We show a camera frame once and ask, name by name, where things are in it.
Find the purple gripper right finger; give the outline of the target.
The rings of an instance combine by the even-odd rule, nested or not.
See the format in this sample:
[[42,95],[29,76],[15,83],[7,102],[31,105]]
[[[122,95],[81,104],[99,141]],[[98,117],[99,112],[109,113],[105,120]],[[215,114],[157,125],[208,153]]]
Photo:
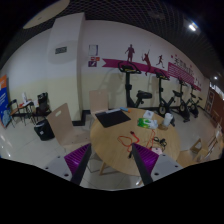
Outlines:
[[132,144],[132,155],[135,159],[143,184],[151,184],[153,182],[151,173],[159,155],[137,143]]

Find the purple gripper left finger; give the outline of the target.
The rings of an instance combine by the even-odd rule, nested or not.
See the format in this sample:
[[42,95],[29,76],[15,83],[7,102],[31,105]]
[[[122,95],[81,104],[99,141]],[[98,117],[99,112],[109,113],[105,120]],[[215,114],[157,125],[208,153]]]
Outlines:
[[64,157],[65,162],[72,174],[72,183],[76,185],[79,185],[81,183],[91,153],[91,144],[86,144],[72,151]]

